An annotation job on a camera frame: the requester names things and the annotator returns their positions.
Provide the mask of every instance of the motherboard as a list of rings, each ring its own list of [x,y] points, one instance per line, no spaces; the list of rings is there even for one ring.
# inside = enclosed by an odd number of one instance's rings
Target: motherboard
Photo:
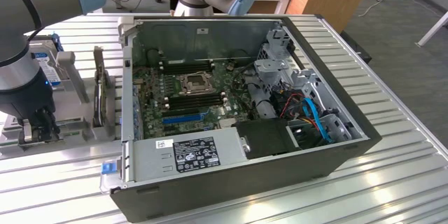
[[[256,119],[246,84],[232,60],[133,68],[134,127],[154,138],[213,129]]]

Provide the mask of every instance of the blue pcie slot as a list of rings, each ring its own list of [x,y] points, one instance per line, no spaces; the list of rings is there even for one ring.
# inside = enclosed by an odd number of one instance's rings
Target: blue pcie slot
[[[196,115],[184,115],[177,118],[164,118],[161,119],[162,124],[169,124],[169,123],[185,123],[185,122],[192,122],[192,121],[200,121],[202,120],[201,114]]]

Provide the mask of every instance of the slotted aluminum table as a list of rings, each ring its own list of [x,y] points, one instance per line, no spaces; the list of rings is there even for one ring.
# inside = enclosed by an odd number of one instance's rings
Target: slotted aluminum table
[[[109,74],[121,75],[117,18],[81,16],[44,30],[44,33],[58,33],[64,49],[76,52],[76,67],[82,77],[93,76],[93,46],[105,49]],[[308,15],[290,16],[290,19],[382,140],[325,178],[146,223],[446,221],[445,148],[326,22]],[[0,161],[0,223],[125,223],[109,196],[98,190],[100,164],[118,156],[120,150],[120,142],[114,141]]]

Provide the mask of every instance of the power supply label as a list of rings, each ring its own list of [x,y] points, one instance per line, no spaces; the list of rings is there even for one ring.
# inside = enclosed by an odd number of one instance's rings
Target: power supply label
[[[220,165],[212,137],[173,143],[176,169],[180,173]]]

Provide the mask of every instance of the gray floor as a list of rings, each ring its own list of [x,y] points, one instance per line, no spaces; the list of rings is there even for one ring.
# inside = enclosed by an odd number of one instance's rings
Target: gray floor
[[[448,29],[424,47],[414,44],[442,13],[412,0],[384,0],[358,17],[373,3],[361,1],[345,31],[370,54],[370,68],[448,147]]]

